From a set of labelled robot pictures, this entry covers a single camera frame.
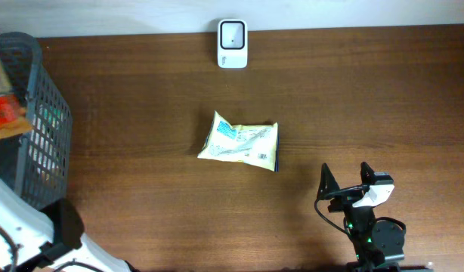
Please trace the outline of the orange spaghetti packet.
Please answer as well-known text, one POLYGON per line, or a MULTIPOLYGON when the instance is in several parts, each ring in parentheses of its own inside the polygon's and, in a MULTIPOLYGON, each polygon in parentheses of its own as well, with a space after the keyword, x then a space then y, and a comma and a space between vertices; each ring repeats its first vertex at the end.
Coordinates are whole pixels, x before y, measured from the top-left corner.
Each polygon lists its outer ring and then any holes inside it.
POLYGON ((12 84, 0 60, 0 140, 32 131, 25 115, 26 109, 12 92, 12 84))

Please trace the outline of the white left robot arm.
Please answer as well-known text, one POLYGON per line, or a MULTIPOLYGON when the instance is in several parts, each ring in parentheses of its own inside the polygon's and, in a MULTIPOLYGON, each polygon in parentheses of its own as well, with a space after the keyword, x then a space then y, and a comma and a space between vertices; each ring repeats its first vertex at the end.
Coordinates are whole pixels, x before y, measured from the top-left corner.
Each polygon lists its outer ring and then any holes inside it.
POLYGON ((3 271, 122 271, 136 269, 113 257, 86 233, 67 199, 38 211, 0 179, 0 268, 3 271))

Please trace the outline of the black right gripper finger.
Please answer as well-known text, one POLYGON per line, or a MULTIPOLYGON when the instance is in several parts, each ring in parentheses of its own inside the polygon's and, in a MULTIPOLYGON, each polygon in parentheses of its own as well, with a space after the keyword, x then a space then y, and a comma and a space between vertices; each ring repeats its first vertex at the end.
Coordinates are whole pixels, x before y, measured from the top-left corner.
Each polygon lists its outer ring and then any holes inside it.
POLYGON ((376 182, 375 172, 366 162, 360 164, 360 176, 362 184, 372 185, 376 182))
POLYGON ((317 191, 317 199, 332 199, 339 190, 340 187, 332 172, 330 171, 329 166, 326 163, 323 163, 321 166, 320 184, 317 191))

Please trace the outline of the yellow white snack bag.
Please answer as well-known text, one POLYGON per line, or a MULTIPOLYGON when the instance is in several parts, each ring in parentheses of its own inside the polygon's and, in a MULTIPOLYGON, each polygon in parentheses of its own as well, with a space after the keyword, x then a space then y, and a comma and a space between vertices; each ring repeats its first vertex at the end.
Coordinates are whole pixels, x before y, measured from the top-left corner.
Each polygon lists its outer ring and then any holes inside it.
POLYGON ((278 171, 279 125, 231 125, 217 111, 198 159, 241 162, 278 171))

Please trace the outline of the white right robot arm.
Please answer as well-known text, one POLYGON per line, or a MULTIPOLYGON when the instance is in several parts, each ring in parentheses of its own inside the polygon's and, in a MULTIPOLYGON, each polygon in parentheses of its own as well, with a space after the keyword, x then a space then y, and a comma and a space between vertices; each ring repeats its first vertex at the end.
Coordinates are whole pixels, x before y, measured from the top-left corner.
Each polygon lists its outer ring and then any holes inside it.
POLYGON ((394 190, 387 172, 376 172, 366 162, 360 164, 361 183, 341 188, 329 166, 321 166, 316 213, 342 232, 353 244, 356 261, 347 271, 430 271, 429 267, 402 267, 407 226, 390 217, 376 217, 374 208, 386 202, 394 190))

